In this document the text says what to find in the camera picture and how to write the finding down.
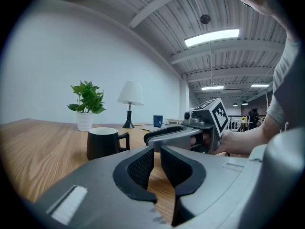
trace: black mug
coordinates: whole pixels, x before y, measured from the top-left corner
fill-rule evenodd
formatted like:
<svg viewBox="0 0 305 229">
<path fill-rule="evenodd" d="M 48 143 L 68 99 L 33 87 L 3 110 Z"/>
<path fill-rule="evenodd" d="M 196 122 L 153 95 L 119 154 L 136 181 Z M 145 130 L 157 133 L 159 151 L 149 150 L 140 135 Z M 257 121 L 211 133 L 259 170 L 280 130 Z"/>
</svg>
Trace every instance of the black mug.
<svg viewBox="0 0 305 229">
<path fill-rule="evenodd" d="M 126 148 L 121 148 L 120 139 L 126 138 Z M 118 134 L 117 129 L 98 127 L 88 132 L 87 158 L 89 160 L 114 155 L 119 152 L 130 150 L 129 133 Z"/>
</svg>

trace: white flower pot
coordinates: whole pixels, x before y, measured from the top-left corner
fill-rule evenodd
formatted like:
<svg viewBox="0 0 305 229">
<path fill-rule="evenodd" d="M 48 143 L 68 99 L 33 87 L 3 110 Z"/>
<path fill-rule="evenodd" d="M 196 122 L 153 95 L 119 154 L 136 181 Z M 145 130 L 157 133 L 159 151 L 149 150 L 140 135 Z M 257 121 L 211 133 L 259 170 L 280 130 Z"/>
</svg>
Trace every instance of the white flower pot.
<svg viewBox="0 0 305 229">
<path fill-rule="evenodd" d="M 76 123 L 79 131 L 87 132 L 92 128 L 93 113 L 76 112 Z"/>
</svg>

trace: fluorescent light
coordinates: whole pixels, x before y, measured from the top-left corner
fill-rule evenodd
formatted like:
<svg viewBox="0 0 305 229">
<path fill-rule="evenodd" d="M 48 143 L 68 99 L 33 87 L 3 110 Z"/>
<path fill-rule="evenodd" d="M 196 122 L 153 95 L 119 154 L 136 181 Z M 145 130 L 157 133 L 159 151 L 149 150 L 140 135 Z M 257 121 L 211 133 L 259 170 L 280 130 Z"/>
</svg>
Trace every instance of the fluorescent light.
<svg viewBox="0 0 305 229">
<path fill-rule="evenodd" d="M 201 90 L 213 90 L 213 89 L 223 89 L 224 86 L 206 86 L 201 88 Z"/>
<path fill-rule="evenodd" d="M 268 87 L 269 85 L 264 85 L 264 84 L 253 84 L 251 87 Z"/>
<path fill-rule="evenodd" d="M 239 29 L 231 29 L 231 30 L 223 30 L 223 31 L 214 31 L 206 34 L 202 34 L 199 36 L 194 36 L 188 39 L 185 39 L 184 42 L 187 47 L 200 44 L 203 42 L 225 39 L 231 37 L 238 37 Z"/>
</svg>

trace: blue mug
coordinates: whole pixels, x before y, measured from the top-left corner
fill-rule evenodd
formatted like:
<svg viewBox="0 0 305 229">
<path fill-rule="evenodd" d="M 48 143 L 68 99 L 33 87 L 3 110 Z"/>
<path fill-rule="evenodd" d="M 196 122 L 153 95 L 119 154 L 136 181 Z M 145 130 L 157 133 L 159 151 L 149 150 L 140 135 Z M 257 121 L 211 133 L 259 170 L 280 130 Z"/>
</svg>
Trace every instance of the blue mug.
<svg viewBox="0 0 305 229">
<path fill-rule="evenodd" d="M 165 119 L 165 123 L 162 123 L 163 119 L 165 119 L 165 118 L 163 118 L 163 115 L 154 115 L 153 116 L 153 126 L 160 128 L 162 126 L 162 124 L 166 124 L 167 119 Z"/>
</svg>

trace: green leaves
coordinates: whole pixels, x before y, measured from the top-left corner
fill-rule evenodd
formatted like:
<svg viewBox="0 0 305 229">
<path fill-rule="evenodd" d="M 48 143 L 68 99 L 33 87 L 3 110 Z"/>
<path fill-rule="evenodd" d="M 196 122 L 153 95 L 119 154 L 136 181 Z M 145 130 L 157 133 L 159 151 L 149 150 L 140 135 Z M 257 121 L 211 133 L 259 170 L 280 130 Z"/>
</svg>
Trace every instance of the green leaves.
<svg viewBox="0 0 305 229">
<path fill-rule="evenodd" d="M 104 109 L 103 105 L 100 104 L 99 107 L 95 107 L 92 109 L 92 113 L 99 114 L 99 113 L 103 112 L 104 110 L 106 110 L 106 109 Z"/>
<path fill-rule="evenodd" d="M 96 93 L 95 91 L 99 89 L 98 86 L 93 86 L 92 82 L 84 81 L 85 83 L 80 83 L 79 86 L 72 86 L 73 93 L 79 96 L 79 104 L 70 104 L 68 108 L 77 112 L 92 111 L 92 113 L 99 114 L 105 109 L 103 107 L 104 102 L 102 99 L 104 97 L 104 90 L 102 93 Z"/>
<path fill-rule="evenodd" d="M 70 104 L 68 105 L 68 108 L 73 110 L 73 111 L 76 111 L 76 108 L 78 107 L 79 105 L 78 104 Z"/>
</svg>

